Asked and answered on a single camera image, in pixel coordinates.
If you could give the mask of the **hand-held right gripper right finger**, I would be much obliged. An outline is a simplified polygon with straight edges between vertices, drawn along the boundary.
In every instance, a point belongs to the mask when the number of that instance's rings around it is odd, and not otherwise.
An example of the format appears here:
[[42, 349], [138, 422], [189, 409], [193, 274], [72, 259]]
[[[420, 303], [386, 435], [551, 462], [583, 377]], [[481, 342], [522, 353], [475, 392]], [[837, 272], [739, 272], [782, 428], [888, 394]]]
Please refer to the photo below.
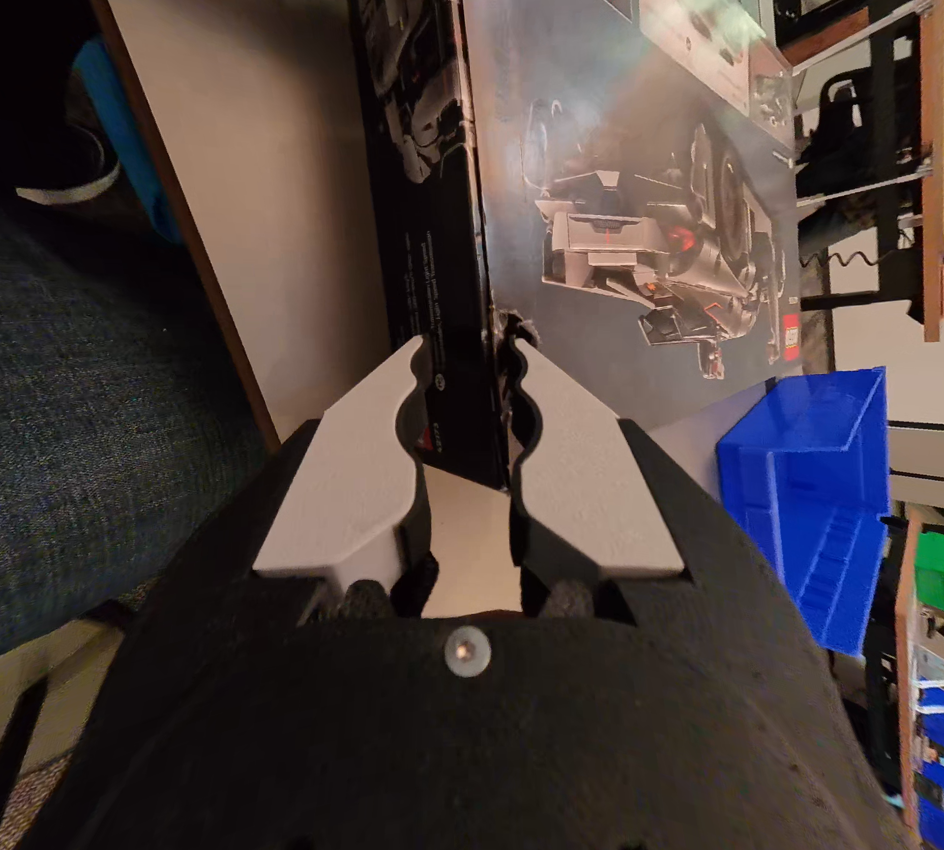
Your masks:
[[510, 547], [521, 605], [537, 617], [606, 609], [616, 586], [676, 579], [685, 562], [610, 407], [526, 338], [504, 350], [513, 437]]

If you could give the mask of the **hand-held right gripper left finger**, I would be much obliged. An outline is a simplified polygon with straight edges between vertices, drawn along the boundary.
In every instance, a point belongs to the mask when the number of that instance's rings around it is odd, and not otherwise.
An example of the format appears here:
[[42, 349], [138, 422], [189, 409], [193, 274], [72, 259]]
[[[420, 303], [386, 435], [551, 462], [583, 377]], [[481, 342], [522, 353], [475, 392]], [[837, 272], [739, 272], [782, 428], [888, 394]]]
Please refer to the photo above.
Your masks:
[[318, 578], [337, 600], [355, 583], [375, 582], [398, 615], [421, 616], [437, 580], [416, 451], [431, 380], [431, 342], [418, 335], [324, 413], [253, 573]]

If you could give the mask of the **dark lego set box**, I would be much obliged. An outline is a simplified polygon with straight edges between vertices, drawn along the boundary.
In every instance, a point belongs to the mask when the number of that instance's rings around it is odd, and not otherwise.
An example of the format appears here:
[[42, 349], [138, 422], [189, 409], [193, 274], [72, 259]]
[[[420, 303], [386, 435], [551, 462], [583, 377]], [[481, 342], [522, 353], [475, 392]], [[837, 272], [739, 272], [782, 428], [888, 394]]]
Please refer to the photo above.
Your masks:
[[348, 7], [431, 465], [507, 486], [514, 327], [647, 430], [798, 372], [789, 74], [737, 0]]

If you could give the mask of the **blue plastic storage bin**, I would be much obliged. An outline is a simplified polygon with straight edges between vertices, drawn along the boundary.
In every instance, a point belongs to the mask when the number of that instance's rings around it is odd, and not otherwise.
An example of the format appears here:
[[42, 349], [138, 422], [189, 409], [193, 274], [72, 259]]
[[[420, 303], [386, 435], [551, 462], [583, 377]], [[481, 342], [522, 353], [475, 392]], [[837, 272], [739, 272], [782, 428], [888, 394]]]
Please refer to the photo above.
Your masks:
[[815, 642], [861, 655], [891, 509], [885, 369], [785, 378], [715, 451], [724, 507]]

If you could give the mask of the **green plastic bin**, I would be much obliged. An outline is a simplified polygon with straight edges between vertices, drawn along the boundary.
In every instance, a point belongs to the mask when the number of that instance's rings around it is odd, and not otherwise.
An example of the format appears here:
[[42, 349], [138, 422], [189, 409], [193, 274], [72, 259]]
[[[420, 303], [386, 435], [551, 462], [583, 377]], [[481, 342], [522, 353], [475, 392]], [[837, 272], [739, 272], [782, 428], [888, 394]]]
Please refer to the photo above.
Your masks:
[[918, 537], [914, 558], [914, 589], [918, 601], [943, 610], [943, 530], [926, 527]]

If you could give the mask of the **wooden shelf unit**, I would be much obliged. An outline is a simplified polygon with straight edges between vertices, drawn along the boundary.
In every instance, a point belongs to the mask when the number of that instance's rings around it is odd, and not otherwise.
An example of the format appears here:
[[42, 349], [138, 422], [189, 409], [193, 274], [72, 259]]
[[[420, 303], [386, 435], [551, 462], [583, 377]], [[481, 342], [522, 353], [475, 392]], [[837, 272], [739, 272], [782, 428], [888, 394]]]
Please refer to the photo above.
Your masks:
[[921, 606], [915, 588], [915, 558], [918, 541], [924, 529], [936, 522], [936, 517], [927, 506], [905, 504], [905, 538], [898, 584], [895, 589], [894, 634], [897, 668], [897, 719], [899, 731], [899, 768], [901, 796], [903, 800], [903, 823], [908, 832], [909, 848], [922, 848], [919, 833], [917, 794], [914, 785], [918, 760], [923, 747], [918, 745], [915, 726], [917, 715], [917, 672], [915, 653], [920, 644]]

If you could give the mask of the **black shoe with white sole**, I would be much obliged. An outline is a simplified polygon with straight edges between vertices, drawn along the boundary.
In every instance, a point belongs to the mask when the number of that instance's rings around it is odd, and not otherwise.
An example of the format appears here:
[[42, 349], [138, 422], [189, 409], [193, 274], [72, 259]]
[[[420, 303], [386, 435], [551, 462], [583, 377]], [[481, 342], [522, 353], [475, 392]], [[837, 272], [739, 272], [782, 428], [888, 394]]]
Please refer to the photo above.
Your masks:
[[3, 176], [11, 192], [44, 207], [88, 203], [118, 182], [122, 165], [109, 139], [70, 111], [65, 70], [30, 87], [3, 121]]

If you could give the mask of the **black office chair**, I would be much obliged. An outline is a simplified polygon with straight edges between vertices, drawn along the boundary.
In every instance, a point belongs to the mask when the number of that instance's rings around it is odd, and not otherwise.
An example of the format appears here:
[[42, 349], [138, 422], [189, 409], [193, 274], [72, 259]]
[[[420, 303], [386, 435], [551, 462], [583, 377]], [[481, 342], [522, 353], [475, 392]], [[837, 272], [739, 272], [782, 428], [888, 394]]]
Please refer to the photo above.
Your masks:
[[[870, 68], [841, 72], [820, 89], [819, 123], [798, 158], [799, 199], [838, 195], [876, 183], [874, 132], [885, 120], [875, 103]], [[894, 63], [893, 96], [888, 116], [894, 127], [894, 161], [899, 174], [917, 166], [919, 80], [911, 61]]]

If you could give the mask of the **blue plastic container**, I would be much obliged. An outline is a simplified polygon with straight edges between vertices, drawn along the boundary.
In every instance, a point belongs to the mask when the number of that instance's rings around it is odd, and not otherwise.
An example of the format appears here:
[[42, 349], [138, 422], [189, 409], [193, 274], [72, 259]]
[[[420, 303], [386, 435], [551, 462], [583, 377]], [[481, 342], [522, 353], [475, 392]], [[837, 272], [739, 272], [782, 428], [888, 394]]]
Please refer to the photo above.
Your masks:
[[154, 160], [102, 35], [97, 34], [85, 42], [77, 53], [73, 69], [152, 229], [164, 240], [183, 245], [183, 237]]

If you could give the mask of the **wooden table with black frame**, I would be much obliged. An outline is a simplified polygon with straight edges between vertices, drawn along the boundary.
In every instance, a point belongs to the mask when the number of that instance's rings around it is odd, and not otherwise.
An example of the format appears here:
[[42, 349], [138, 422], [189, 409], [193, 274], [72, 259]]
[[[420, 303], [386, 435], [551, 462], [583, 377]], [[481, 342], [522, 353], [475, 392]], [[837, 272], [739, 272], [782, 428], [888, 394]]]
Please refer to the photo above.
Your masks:
[[[800, 301], [803, 313], [905, 301], [925, 342], [942, 341], [942, 8], [943, 0], [772, 0], [775, 36], [796, 81], [867, 47], [875, 103], [885, 122], [874, 132], [876, 183], [838, 195], [800, 199], [809, 219], [846, 219], [865, 209], [874, 220], [877, 275], [872, 289], [821, 293]], [[911, 61], [919, 80], [916, 167], [894, 161], [894, 63]]]

